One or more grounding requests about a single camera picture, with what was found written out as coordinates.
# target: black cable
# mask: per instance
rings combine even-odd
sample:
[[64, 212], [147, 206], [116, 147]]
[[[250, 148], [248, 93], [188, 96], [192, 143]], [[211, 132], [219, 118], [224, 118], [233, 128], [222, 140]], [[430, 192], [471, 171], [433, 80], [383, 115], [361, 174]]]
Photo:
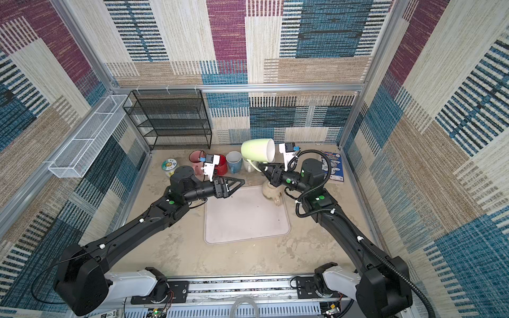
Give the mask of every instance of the black cable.
[[49, 267], [48, 267], [48, 268], [46, 268], [44, 271], [40, 272], [40, 273], [39, 273], [39, 274], [35, 277], [35, 279], [34, 279], [34, 281], [32, 282], [32, 284], [30, 285], [30, 293], [32, 294], [32, 297], [33, 297], [36, 301], [38, 301], [38, 302], [40, 302], [40, 303], [43, 303], [43, 304], [49, 304], [49, 305], [64, 305], [64, 304], [66, 304], [65, 302], [58, 302], [58, 303], [55, 303], [55, 302], [45, 301], [45, 300], [41, 300], [41, 299], [37, 298], [37, 296], [35, 296], [35, 292], [34, 292], [34, 285], [35, 285], [35, 283], [39, 280], [39, 277], [41, 277], [41, 275], [42, 275], [42, 274], [46, 273], [47, 271], [49, 271], [50, 269], [52, 269], [52, 268], [53, 268], [53, 267], [55, 267], [56, 265], [61, 264], [61, 263], [63, 263], [63, 262], [71, 261], [71, 260], [76, 259], [76, 258], [80, 258], [80, 257], [85, 256], [85, 255], [88, 255], [88, 254], [90, 254], [90, 253], [91, 253], [91, 252], [87, 252], [87, 253], [85, 253], [85, 254], [81, 254], [81, 255], [78, 255], [78, 256], [75, 256], [75, 257], [71, 257], [71, 258], [65, 259], [65, 260], [63, 260], [63, 261], [61, 261], [61, 262], [58, 262], [58, 263], [55, 263], [55, 264], [53, 264], [53, 265], [49, 266]]
[[307, 189], [306, 191], [301, 193], [300, 196], [295, 200], [296, 201], [296, 203], [295, 203], [295, 214], [299, 218], [305, 218], [305, 217], [308, 217], [310, 215], [318, 213], [316, 211], [311, 211], [311, 212], [308, 212], [308, 213], [300, 214], [299, 213], [299, 207], [300, 207], [300, 204], [302, 203], [302, 198], [305, 197], [308, 193], [323, 187], [327, 183], [327, 181], [329, 181], [329, 178], [330, 178], [330, 175], [331, 175], [331, 172], [332, 172], [332, 167], [330, 165], [330, 160], [329, 160], [329, 158], [327, 158], [327, 156], [323, 152], [318, 151], [318, 150], [314, 150], [314, 149], [310, 149], [310, 150], [304, 150], [304, 151], [299, 152], [298, 156], [303, 155], [303, 154], [307, 154], [307, 153], [319, 154], [320, 156], [322, 156], [323, 159], [325, 159], [325, 162], [327, 163], [327, 175], [325, 176], [325, 178], [323, 179], [322, 182], [320, 182], [319, 184], [317, 184], [313, 188]]
[[207, 199], [208, 199], [208, 198], [204, 198], [202, 203], [200, 203], [200, 204], [199, 204], [199, 205], [197, 205], [197, 206], [189, 207], [189, 208], [190, 208], [190, 209], [194, 209], [194, 208], [197, 208], [197, 207], [201, 207], [202, 205], [204, 205], [205, 203], [207, 203]]
[[289, 194], [289, 193], [287, 192], [287, 190], [288, 190], [288, 188], [287, 188], [287, 187], [285, 187], [285, 194], [286, 194], [287, 196], [289, 196], [290, 198], [292, 198], [293, 200], [296, 200], [297, 198], [296, 198], [296, 197], [294, 197], [293, 195]]
[[293, 171], [297, 167], [297, 162], [299, 161], [299, 154], [300, 151], [297, 153], [295, 157], [290, 159], [290, 161], [288, 162], [288, 171]]
[[336, 318], [341, 318], [341, 317], [343, 317], [344, 315], [346, 315], [346, 313], [348, 312], [348, 310], [350, 309], [350, 307], [352, 307], [353, 302], [354, 302], [354, 300], [353, 300], [353, 299], [350, 299], [350, 301], [348, 302], [348, 305], [345, 307], [345, 309], [344, 309], [344, 310], [342, 310], [342, 311], [340, 312], [340, 314], [339, 314]]
[[292, 281], [295, 279], [295, 278], [301, 278], [300, 276], [293, 276], [292, 279], [290, 279], [290, 287], [293, 288], [293, 289], [299, 289], [299, 286], [297, 286], [297, 282], [295, 282], [295, 287], [292, 286]]

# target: beige plush toy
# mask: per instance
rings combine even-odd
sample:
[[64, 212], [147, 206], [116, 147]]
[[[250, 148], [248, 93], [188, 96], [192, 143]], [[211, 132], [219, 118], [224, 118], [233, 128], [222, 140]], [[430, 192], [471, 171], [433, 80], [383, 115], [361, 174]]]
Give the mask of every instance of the beige plush toy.
[[280, 185], [279, 187], [274, 187], [266, 180], [262, 185], [262, 193], [263, 196], [269, 200], [273, 200], [276, 206], [280, 206], [283, 204], [283, 190], [285, 189], [284, 185]]

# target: white wire basket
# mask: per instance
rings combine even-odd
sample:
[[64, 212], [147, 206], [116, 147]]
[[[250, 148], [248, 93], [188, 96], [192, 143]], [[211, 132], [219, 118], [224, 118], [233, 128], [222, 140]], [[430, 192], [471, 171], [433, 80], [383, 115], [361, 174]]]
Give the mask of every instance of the white wire basket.
[[125, 115], [127, 95], [110, 95], [49, 166], [58, 178], [83, 178]]

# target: black wire shelf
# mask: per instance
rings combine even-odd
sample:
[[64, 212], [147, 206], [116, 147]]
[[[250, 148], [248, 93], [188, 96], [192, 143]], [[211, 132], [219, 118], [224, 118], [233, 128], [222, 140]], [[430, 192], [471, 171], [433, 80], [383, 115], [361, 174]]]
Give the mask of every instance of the black wire shelf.
[[124, 106], [151, 150], [210, 149], [212, 129], [200, 90], [136, 90]]
[[196, 136], [205, 133], [212, 134], [211, 129], [153, 129], [146, 133], [144, 137], [156, 137], [156, 136]]

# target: magenta patch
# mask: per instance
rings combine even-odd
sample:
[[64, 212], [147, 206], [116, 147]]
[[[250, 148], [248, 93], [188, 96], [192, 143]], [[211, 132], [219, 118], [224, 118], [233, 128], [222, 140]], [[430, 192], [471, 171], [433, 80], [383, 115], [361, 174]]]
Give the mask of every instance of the magenta patch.
[[[387, 70], [392, 75], [390, 79], [391, 86], [397, 84], [401, 87], [403, 85], [448, 3], [449, 0], [419, 1], [410, 19], [407, 31]], [[389, 90], [393, 97], [395, 97], [393, 95], [394, 91], [394, 89]]]
[[246, 0], [207, 0], [216, 60], [246, 60]]

